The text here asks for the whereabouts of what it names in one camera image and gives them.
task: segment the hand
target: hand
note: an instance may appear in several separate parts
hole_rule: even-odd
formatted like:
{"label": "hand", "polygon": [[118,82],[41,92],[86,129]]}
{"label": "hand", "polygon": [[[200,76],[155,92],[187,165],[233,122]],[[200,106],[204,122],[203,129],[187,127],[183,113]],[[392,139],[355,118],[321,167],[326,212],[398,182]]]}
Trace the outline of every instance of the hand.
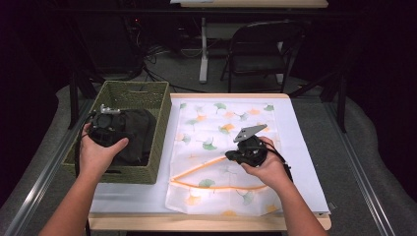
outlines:
{"label": "hand", "polygon": [[[273,148],[272,140],[266,137],[260,137],[260,140],[266,143],[267,148]],[[241,165],[248,174],[257,176],[264,184],[276,191],[280,186],[291,182],[279,157],[270,151],[268,151],[267,159],[259,167],[252,167],[246,163]]]}
{"label": "hand", "polygon": [[99,181],[101,176],[110,166],[113,157],[121,151],[129,142],[124,138],[111,147],[102,147],[96,144],[88,135],[87,130],[90,124],[83,127],[82,141],[80,147],[80,177]]}

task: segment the dark background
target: dark background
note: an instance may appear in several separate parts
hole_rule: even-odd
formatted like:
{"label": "dark background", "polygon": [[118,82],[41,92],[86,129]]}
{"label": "dark background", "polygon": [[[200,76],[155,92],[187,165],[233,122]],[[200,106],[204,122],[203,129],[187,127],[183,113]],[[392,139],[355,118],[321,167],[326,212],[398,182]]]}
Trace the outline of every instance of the dark background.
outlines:
{"label": "dark background", "polygon": [[[328,10],[372,9],[366,1],[328,2]],[[6,108],[1,115],[3,205],[50,125],[58,104],[55,92],[69,83],[74,65],[91,68],[93,63],[84,50],[77,50],[81,46],[78,39],[62,31],[62,22],[48,19],[34,1],[0,4],[0,97],[1,108]],[[417,201],[415,16],[417,8],[411,0],[393,1],[377,15],[348,73],[347,94],[374,122],[384,163]],[[293,76],[311,81],[332,70],[359,27],[358,22],[313,22]],[[68,45],[76,49],[69,50]]]}

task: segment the forearm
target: forearm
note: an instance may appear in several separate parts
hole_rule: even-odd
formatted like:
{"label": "forearm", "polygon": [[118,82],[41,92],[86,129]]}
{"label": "forearm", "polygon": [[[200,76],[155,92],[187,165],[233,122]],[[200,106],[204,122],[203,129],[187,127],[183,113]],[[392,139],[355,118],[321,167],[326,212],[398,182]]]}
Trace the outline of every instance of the forearm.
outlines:
{"label": "forearm", "polygon": [[292,182],[273,189],[281,199],[288,235],[328,235]]}
{"label": "forearm", "polygon": [[96,185],[78,178],[39,235],[83,235]]}

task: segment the black chair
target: black chair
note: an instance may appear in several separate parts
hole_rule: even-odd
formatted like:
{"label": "black chair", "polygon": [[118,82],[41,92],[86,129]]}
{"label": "black chair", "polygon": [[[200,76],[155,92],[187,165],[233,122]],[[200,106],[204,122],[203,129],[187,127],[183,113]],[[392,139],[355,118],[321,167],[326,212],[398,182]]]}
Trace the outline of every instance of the black chair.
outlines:
{"label": "black chair", "polygon": [[223,80],[228,66],[228,92],[231,92],[232,74],[236,77],[283,74],[280,87],[283,92],[293,48],[303,36],[304,27],[296,22],[257,22],[238,29],[231,39],[221,73]]}

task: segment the chair seat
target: chair seat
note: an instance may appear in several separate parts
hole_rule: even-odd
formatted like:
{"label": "chair seat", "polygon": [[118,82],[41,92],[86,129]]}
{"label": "chair seat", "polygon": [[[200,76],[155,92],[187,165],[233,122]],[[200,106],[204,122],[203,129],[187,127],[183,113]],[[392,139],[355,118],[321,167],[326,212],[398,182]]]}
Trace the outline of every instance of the chair seat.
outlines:
{"label": "chair seat", "polygon": [[231,67],[236,76],[282,74],[285,72],[285,61],[279,55],[234,56]]}

